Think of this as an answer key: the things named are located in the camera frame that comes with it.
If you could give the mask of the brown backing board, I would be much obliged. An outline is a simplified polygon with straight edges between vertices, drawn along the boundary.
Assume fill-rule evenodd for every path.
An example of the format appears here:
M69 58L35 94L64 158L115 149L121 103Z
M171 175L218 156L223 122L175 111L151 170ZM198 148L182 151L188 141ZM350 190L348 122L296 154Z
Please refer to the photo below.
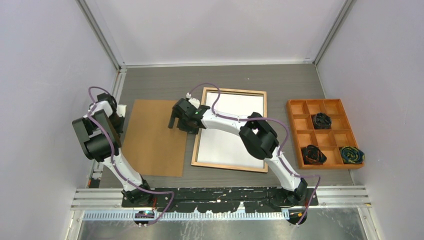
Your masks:
M175 103L175 100L134 101L122 153L143 176L183 176L188 135L177 128L168 128Z

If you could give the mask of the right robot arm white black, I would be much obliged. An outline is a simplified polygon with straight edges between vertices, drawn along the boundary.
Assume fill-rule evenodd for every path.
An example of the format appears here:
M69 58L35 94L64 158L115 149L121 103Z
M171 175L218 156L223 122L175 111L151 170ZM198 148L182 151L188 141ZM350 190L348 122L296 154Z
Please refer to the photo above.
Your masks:
M287 202L299 205L306 197L308 184L286 159L270 121L271 118L258 112L233 115L217 111L213 106L195 105L190 98L181 98L172 107L168 128L176 124L179 130L195 135L200 129L212 129L239 136L247 152L263 160L277 176Z

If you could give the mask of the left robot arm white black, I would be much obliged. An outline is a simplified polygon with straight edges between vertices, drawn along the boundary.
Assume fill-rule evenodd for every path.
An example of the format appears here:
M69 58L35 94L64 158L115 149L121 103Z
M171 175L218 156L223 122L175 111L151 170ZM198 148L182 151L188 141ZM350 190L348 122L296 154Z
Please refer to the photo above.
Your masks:
M101 93L86 115L72 121L72 127L85 156L107 167L119 180L124 202L148 207L154 199L151 188L121 149L125 113L125 105L117 104L108 92Z

